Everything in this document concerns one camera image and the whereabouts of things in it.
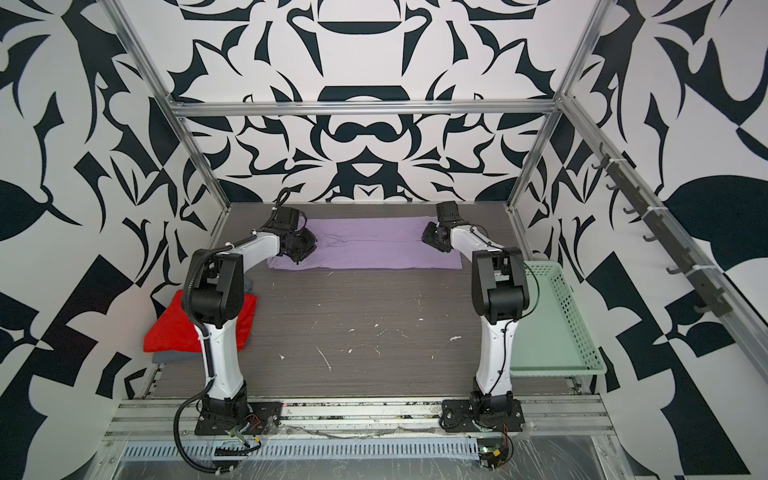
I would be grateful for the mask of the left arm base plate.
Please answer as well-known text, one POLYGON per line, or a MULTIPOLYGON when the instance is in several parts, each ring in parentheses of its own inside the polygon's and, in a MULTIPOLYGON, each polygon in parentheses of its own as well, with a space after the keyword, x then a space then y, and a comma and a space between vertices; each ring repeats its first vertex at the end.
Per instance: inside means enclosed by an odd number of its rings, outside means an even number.
POLYGON ((247 407, 237 407, 233 413, 214 413, 203 408, 194 433, 197 436, 225 435, 235 427, 244 435, 271 433, 281 423, 284 404, 275 401, 249 402, 247 407))

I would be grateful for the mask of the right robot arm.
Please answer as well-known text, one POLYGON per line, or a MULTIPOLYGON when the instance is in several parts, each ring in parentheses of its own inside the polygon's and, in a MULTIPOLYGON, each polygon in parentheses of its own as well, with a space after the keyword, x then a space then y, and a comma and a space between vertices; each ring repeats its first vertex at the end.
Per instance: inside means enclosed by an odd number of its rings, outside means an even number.
POLYGON ((437 220, 427 224, 422 242, 443 253, 457 251, 471 263, 471 300, 481 325, 473 409, 479 415, 511 416, 513 341, 530 305, 522 252, 492 241, 461 216, 453 201, 439 203, 436 213, 437 220))

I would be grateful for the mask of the purple t shirt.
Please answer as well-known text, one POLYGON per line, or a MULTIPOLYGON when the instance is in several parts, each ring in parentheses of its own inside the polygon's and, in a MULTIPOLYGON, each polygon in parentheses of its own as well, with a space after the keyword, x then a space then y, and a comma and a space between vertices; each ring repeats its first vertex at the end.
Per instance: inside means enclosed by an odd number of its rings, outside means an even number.
POLYGON ((391 218, 311 219, 316 250, 299 263, 286 256, 267 261, 284 271, 310 269, 441 269, 460 270, 458 252, 441 252, 422 241, 429 216, 391 218))

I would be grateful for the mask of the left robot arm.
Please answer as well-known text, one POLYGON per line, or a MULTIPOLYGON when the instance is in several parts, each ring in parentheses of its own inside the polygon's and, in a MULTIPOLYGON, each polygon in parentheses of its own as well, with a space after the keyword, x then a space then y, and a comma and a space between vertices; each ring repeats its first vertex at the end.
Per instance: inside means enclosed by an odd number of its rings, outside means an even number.
POLYGON ((250 414, 236 340, 237 319, 245 303, 245 272, 274 257, 298 264, 315 249, 316 237, 304 212, 277 206, 250 236, 193 255, 181 307, 202 348, 206 385, 197 399, 203 419, 239 426, 250 414))

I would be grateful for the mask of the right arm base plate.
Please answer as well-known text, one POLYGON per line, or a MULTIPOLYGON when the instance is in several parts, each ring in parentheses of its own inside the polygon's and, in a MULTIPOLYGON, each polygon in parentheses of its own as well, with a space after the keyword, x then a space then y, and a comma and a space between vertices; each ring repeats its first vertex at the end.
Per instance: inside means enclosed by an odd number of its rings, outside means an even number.
POLYGON ((519 400, 512 395, 472 397, 469 400, 443 400, 440 427, 449 433, 481 430, 517 433, 526 420, 519 400))

